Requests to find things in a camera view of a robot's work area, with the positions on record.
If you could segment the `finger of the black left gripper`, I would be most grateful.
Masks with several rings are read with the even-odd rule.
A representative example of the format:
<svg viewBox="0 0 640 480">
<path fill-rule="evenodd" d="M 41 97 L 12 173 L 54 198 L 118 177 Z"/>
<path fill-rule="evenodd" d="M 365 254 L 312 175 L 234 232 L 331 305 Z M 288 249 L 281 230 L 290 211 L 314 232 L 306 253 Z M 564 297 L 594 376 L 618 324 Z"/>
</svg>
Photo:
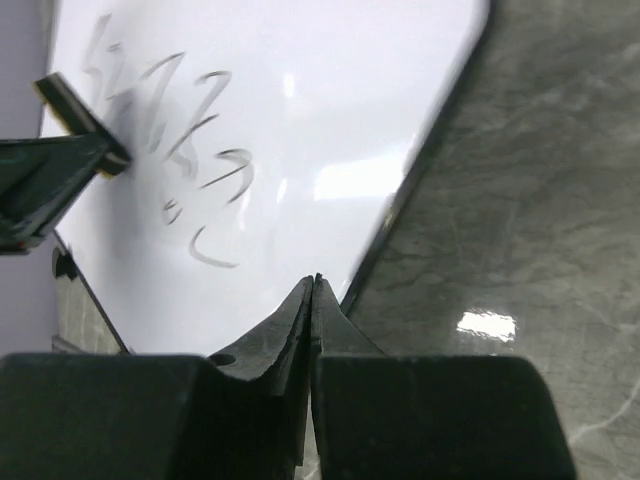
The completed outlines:
<svg viewBox="0 0 640 480">
<path fill-rule="evenodd" d="M 117 153 L 98 133 L 1 142 L 1 253 L 37 248 Z"/>
</svg>

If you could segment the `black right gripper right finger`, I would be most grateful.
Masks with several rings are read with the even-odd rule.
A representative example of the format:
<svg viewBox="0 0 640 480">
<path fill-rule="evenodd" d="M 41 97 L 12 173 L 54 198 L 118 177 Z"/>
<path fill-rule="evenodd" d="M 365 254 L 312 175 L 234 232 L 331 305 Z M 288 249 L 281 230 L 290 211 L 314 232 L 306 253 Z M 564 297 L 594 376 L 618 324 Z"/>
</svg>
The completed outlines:
<svg viewBox="0 0 640 480">
<path fill-rule="evenodd" d="M 325 479 L 571 479 L 550 391 L 515 356 L 393 356 L 316 278 L 311 405 Z"/>
</svg>

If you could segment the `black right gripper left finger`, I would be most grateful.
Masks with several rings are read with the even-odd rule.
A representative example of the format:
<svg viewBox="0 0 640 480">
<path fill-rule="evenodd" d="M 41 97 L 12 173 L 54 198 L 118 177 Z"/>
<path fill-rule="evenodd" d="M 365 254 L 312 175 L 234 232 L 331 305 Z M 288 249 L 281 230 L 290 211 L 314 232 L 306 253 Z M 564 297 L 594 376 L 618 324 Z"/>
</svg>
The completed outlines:
<svg viewBox="0 0 640 480">
<path fill-rule="evenodd" d="M 5 479 L 290 479 L 303 460 L 313 281 L 209 356 L 11 354 Z"/>
</svg>

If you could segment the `yellow whiteboard eraser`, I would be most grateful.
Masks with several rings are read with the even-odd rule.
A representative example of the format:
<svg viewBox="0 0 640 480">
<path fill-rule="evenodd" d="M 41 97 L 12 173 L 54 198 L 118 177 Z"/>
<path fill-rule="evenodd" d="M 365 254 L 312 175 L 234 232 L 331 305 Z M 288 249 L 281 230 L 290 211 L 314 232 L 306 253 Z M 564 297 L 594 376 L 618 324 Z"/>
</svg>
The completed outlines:
<svg viewBox="0 0 640 480">
<path fill-rule="evenodd" d="M 107 151 L 98 167 L 102 175 L 114 177 L 128 169 L 132 162 L 130 153 L 59 72 L 35 81 L 34 89 L 69 134 L 95 134 L 106 142 Z"/>
</svg>

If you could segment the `white whiteboard black frame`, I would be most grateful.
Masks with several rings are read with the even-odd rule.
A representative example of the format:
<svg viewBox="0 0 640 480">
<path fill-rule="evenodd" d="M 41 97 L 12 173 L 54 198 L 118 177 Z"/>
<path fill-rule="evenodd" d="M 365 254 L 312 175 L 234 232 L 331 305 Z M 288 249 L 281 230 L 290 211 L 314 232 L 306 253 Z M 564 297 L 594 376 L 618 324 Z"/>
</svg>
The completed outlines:
<svg viewBox="0 0 640 480">
<path fill-rule="evenodd" d="M 209 355 L 304 276 L 345 298 L 488 1 L 60 1 L 51 67 L 129 149 L 57 234 L 120 343 Z"/>
</svg>

